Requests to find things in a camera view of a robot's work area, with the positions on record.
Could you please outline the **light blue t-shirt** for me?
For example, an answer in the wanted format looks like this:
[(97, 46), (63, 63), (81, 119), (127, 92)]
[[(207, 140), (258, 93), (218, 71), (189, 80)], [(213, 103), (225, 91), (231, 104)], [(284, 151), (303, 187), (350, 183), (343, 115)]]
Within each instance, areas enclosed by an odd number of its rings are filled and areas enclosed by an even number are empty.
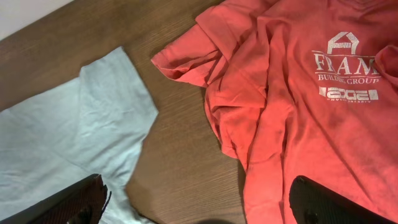
[(1, 218), (91, 174), (111, 191), (101, 223), (146, 223), (125, 187), (158, 111), (122, 47), (1, 112)]

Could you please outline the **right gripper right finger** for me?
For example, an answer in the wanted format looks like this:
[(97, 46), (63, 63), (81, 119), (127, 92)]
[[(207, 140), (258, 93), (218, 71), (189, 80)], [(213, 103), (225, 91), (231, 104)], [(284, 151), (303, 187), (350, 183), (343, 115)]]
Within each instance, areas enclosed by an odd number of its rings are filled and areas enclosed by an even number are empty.
[(303, 175), (294, 179), (289, 203), (298, 224), (396, 224)]

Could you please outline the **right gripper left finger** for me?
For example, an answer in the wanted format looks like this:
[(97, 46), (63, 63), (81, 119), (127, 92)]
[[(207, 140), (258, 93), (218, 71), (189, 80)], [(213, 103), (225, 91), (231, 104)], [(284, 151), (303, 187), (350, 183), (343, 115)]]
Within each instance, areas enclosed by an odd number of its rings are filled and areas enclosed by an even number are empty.
[(110, 199), (102, 176), (91, 174), (1, 224), (98, 224)]

